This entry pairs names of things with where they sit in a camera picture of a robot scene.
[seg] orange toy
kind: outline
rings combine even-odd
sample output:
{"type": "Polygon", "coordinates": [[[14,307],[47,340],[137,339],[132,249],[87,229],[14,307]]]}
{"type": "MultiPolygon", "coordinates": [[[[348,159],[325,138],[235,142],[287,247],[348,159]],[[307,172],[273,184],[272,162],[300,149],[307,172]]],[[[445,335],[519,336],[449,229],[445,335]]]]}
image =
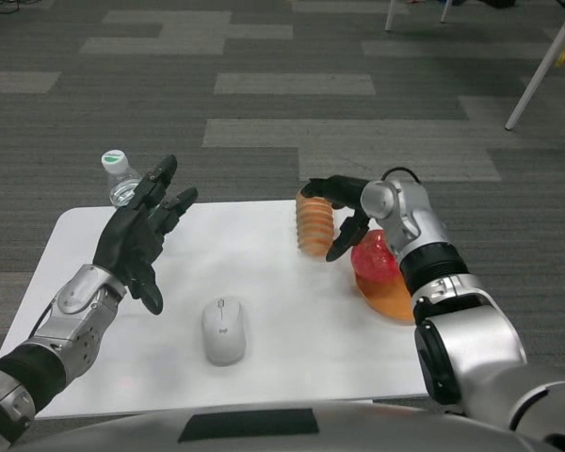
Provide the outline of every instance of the orange toy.
{"type": "Polygon", "coordinates": [[[295,198],[298,246],[304,253],[322,258],[332,245],[334,226],[331,203],[324,198],[295,198]]]}
{"type": "Polygon", "coordinates": [[[370,231],[351,251],[356,285],[375,311],[402,323],[413,323],[411,295],[382,230],[370,231]]]}

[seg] computer mouse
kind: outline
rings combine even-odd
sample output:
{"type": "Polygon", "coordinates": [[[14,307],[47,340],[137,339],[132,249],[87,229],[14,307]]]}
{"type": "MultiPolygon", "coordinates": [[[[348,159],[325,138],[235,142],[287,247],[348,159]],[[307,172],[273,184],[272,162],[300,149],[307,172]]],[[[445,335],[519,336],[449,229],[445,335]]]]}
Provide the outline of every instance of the computer mouse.
{"type": "Polygon", "coordinates": [[[230,365],[245,354],[243,308],[234,297],[221,297],[205,305],[202,333],[207,359],[215,365],[230,365]]]}

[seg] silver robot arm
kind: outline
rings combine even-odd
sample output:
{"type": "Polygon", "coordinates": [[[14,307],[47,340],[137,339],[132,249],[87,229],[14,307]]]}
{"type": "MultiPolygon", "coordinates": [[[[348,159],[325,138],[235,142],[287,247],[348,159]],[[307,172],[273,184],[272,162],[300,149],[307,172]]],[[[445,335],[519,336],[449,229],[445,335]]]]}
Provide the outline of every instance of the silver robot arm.
{"type": "Polygon", "coordinates": [[[412,296],[415,342],[433,399],[565,450],[565,376],[527,363],[516,330],[469,272],[420,182],[332,176],[302,193],[356,209],[342,226],[350,239],[333,245],[334,257],[365,234],[363,218],[385,230],[412,296]]]}
{"type": "Polygon", "coordinates": [[[97,266],[82,266],[50,303],[46,322],[0,359],[0,437],[9,444],[98,356],[126,290],[97,266]]]}
{"type": "Polygon", "coordinates": [[[14,443],[36,414],[94,364],[101,340],[127,287],[154,315],[163,299],[152,263],[165,235],[197,200],[190,188],[162,202],[177,168],[163,159],[135,188],[134,198],[105,226],[91,265],[55,295],[30,337],[0,358],[0,450],[14,443]]]}

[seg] floor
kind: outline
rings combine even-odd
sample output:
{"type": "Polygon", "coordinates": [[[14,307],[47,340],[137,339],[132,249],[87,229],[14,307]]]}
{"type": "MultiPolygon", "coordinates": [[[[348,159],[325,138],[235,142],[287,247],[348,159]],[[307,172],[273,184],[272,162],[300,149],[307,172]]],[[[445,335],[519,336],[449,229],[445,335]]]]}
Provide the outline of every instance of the floor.
{"type": "Polygon", "coordinates": [[[409,166],[530,361],[565,370],[565,65],[503,127],[565,10],[469,0],[439,24],[439,3],[399,3],[393,33],[380,0],[42,0],[0,16],[0,345],[57,218],[108,203],[100,155],[118,148],[139,170],[174,153],[201,202],[409,166]]]}

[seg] white tabletop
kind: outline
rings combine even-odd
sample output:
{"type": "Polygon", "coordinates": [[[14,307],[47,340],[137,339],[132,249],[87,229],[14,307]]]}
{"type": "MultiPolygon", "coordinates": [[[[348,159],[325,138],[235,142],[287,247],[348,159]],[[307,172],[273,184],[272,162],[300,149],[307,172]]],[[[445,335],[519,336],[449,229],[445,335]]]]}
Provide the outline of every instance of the white tabletop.
{"type": "MultiPolygon", "coordinates": [[[[91,262],[113,212],[61,216],[0,356],[26,339],[57,290],[91,262]]],[[[335,215],[338,226],[347,212],[335,215]]],[[[38,417],[423,395],[413,327],[367,306],[348,255],[332,264],[303,256],[294,201],[193,205],[154,263],[163,314],[126,296],[94,366],[38,417]],[[240,363],[215,367],[204,357],[201,312],[224,295],[244,299],[248,344],[240,363]]]]}

